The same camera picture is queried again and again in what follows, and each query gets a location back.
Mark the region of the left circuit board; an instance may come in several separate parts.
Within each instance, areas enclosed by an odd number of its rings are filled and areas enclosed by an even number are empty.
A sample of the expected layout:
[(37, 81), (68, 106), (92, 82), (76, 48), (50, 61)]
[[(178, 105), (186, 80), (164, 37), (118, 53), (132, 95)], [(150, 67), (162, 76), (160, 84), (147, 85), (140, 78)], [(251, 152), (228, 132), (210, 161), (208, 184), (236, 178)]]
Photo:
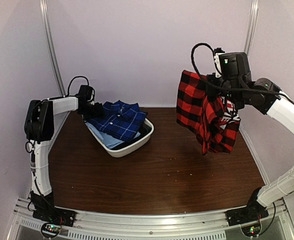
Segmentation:
[(40, 233), (42, 234), (43, 237), (52, 239), (57, 237), (60, 232), (61, 232), (62, 226), (60, 225), (54, 225), (52, 223), (47, 223), (45, 222), (41, 227), (40, 227)]

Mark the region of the left aluminium frame post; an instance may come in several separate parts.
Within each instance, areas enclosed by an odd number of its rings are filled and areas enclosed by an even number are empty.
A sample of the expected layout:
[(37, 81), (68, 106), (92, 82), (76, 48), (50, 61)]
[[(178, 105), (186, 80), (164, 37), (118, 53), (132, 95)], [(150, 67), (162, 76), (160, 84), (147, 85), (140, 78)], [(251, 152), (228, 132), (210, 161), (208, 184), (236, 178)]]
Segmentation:
[(42, 17), (42, 22), (43, 22), (43, 26), (44, 26), (44, 34), (45, 34), (47, 48), (48, 48), (48, 52), (49, 52), (49, 59), (50, 59), (53, 74), (54, 74), (54, 79), (56, 81), (60, 95), (64, 96), (66, 94), (66, 92), (65, 92), (65, 88), (64, 88), (64, 85), (62, 82), (61, 73), (60, 73), (60, 69), (59, 69), (58, 61), (57, 61), (57, 56), (56, 56), (56, 52), (55, 52), (54, 41), (53, 41), (51, 26), (50, 26), (47, 1), (40, 0), (39, 5), (40, 5), (40, 13), (41, 13), (41, 17)]

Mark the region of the white plastic basin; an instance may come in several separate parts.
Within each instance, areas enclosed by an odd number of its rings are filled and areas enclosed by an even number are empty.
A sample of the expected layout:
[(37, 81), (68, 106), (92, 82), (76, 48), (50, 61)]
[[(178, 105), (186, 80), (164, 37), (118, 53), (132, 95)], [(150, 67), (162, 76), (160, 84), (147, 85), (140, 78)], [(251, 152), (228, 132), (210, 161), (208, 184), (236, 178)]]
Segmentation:
[(91, 132), (91, 134), (95, 137), (95, 139), (98, 141), (98, 143), (104, 148), (104, 150), (111, 155), (114, 158), (121, 158), (124, 157), (136, 150), (138, 150), (140, 147), (142, 147), (143, 145), (145, 145), (152, 133), (154, 132), (154, 125), (146, 118), (144, 121), (144, 124), (147, 125), (150, 128), (150, 131), (143, 136), (141, 139), (137, 140), (136, 142), (134, 142), (133, 144), (130, 144), (124, 148), (118, 149), (118, 150), (111, 150), (109, 149), (101, 140), (100, 138), (92, 131), (92, 129), (90, 129), (90, 127), (87, 127), (89, 129), (89, 131)]

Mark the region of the dark shirt in basin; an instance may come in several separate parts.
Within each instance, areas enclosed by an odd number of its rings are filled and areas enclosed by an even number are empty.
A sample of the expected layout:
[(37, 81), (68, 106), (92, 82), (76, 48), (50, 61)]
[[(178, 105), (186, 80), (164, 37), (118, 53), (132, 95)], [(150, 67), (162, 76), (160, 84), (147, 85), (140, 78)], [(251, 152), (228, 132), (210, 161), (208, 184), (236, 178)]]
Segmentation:
[(123, 142), (123, 143), (115, 146), (114, 148), (112, 148), (112, 150), (121, 150), (127, 146), (130, 146), (130, 145), (136, 143), (137, 141), (141, 140), (142, 138), (144, 138), (150, 131), (151, 131), (151, 127), (144, 123), (140, 127), (139, 131), (137, 132), (137, 135), (134, 137), (133, 140), (128, 141), (128, 142)]

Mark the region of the light blue shirt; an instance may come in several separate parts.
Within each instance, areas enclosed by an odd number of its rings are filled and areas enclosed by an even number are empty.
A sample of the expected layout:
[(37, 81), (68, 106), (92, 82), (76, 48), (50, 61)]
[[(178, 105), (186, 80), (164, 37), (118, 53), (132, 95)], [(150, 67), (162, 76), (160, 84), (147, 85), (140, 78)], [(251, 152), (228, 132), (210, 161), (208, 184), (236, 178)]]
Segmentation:
[(132, 141), (129, 142), (125, 142), (123, 140), (114, 138), (111, 135), (108, 135), (106, 133), (103, 133), (101, 131), (99, 131), (96, 127), (94, 127), (92, 124), (90, 124), (89, 122), (86, 122), (85, 125), (93, 131), (93, 133), (98, 137), (99, 140), (102, 141), (102, 143), (110, 150), (120, 150), (123, 149), (133, 143), (135, 143), (136, 141), (138, 141), (139, 139), (141, 139), (144, 135), (144, 131), (139, 131), (134, 139)]

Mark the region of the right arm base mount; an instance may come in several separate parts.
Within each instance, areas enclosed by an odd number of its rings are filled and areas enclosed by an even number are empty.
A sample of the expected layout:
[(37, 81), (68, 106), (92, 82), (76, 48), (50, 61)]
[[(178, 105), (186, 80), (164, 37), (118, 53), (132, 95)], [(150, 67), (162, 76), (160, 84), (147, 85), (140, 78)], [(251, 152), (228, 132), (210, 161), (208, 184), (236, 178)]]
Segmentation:
[(229, 226), (258, 221), (269, 216), (266, 207), (257, 202), (260, 189), (261, 187), (253, 191), (245, 207), (226, 211)]

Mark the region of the right circuit board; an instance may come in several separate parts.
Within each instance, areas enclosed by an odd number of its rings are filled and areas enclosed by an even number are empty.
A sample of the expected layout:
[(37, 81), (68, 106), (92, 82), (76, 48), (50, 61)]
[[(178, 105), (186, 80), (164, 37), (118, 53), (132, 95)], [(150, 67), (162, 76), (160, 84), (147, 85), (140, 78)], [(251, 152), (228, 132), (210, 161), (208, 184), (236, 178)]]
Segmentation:
[(249, 224), (241, 226), (241, 231), (244, 236), (248, 238), (254, 238), (261, 232), (262, 225), (260, 223)]

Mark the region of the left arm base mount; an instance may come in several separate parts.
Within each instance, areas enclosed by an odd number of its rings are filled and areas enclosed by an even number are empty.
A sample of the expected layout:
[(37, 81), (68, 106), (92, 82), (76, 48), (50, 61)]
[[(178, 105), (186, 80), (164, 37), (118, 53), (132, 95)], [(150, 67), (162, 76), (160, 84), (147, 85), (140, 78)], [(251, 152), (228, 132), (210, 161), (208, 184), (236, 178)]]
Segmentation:
[(30, 200), (34, 206), (33, 218), (55, 225), (72, 227), (76, 212), (73, 210), (62, 209), (54, 206), (54, 195), (50, 193), (46, 196), (31, 191)]

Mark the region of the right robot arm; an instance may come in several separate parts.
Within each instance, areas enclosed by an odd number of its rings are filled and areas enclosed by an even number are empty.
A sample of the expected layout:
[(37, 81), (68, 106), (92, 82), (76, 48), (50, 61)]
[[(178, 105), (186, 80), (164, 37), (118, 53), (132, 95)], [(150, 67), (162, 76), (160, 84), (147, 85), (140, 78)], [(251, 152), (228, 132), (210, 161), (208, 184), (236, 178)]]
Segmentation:
[[(215, 73), (208, 76), (207, 85), (214, 94), (230, 99), (236, 111), (250, 105), (277, 121), (267, 131), (271, 137), (276, 139), (285, 137), (276, 132), (279, 126), (283, 126), (288, 133), (294, 135), (294, 102), (269, 79), (260, 78), (252, 81), (250, 73), (231, 77)], [(253, 221), (262, 213), (262, 209), (294, 192), (294, 165), (276, 180), (269, 181), (254, 147), (249, 145), (249, 149), (266, 183), (263, 187), (254, 190), (247, 206), (243, 209), (243, 217), (248, 221)]]

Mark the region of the blue plaid shirt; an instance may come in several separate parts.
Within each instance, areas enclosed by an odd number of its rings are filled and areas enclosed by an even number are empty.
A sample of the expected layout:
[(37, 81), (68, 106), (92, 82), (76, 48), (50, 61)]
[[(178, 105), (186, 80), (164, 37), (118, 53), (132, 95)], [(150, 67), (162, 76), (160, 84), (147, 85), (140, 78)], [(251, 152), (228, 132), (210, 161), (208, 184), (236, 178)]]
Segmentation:
[(105, 102), (103, 111), (102, 117), (94, 117), (88, 122), (98, 131), (124, 142), (135, 138), (147, 117), (147, 113), (140, 109), (139, 104), (128, 104), (120, 100), (114, 103)]

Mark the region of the aluminium front rail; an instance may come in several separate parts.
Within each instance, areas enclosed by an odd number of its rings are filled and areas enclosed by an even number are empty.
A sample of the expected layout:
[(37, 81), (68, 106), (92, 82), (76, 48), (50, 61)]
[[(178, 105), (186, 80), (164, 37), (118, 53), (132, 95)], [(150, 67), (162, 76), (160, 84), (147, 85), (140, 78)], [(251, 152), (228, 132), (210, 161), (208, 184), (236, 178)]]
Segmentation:
[(267, 218), (231, 226), (226, 210), (132, 215), (77, 210), (74, 225), (56, 240), (250, 240), (244, 231), (261, 227), (259, 240), (294, 240), (294, 226), (283, 200), (267, 208)]

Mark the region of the red black plaid shirt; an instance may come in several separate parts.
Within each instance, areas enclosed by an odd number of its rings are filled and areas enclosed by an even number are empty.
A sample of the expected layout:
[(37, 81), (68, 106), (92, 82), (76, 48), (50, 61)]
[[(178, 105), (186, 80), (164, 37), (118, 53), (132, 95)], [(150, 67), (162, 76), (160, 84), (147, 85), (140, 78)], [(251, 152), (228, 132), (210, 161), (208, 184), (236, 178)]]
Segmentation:
[(177, 94), (176, 122), (190, 130), (202, 154), (231, 153), (241, 119), (227, 98), (206, 93), (206, 76), (182, 71)]

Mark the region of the aluminium frame post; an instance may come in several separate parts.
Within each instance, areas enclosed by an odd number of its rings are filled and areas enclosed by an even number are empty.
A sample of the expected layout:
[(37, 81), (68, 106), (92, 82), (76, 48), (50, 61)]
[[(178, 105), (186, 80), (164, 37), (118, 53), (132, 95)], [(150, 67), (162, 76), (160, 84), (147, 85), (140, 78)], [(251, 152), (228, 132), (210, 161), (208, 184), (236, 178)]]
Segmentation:
[(249, 12), (249, 21), (247, 27), (247, 34), (244, 44), (244, 52), (249, 56), (253, 45), (257, 21), (259, 15), (259, 0), (251, 0), (251, 7)]
[(59, 69), (58, 61), (57, 61), (57, 56), (56, 56), (56, 52), (55, 52), (54, 41), (53, 41), (51, 26), (50, 26), (47, 1), (40, 0), (39, 5), (40, 5), (40, 13), (41, 13), (41, 17), (42, 17), (42, 22), (43, 22), (43, 26), (44, 26), (44, 34), (45, 34), (47, 48), (48, 48), (48, 52), (49, 52), (49, 59), (50, 59), (53, 74), (54, 74), (54, 79), (56, 81), (60, 95), (64, 96), (66, 94), (66, 92), (65, 92), (65, 88), (64, 88), (64, 85), (62, 82), (61, 73), (60, 73), (60, 69)]

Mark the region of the right aluminium frame post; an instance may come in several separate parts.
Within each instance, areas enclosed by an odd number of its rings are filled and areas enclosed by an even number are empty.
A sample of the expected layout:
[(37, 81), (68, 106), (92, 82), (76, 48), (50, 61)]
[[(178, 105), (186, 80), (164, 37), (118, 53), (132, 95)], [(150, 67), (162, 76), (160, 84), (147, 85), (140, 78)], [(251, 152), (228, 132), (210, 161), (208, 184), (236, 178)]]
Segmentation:
[(244, 52), (249, 56), (253, 45), (257, 21), (259, 15), (259, 0), (251, 0), (251, 7), (249, 12), (249, 21), (247, 27), (247, 34), (244, 44)]

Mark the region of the circuit board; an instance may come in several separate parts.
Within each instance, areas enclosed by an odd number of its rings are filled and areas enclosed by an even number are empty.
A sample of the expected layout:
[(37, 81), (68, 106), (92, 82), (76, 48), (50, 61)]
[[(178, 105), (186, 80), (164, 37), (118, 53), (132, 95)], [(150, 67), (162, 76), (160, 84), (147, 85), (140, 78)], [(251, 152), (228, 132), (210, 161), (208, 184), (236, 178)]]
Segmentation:
[(42, 234), (43, 237), (52, 239), (57, 237), (60, 232), (61, 232), (62, 226), (60, 225), (54, 225), (52, 223), (47, 223), (45, 222), (41, 227), (40, 227), (40, 233)]
[(254, 238), (261, 232), (262, 225), (260, 223), (249, 224), (241, 226), (241, 231), (244, 236), (248, 238)]

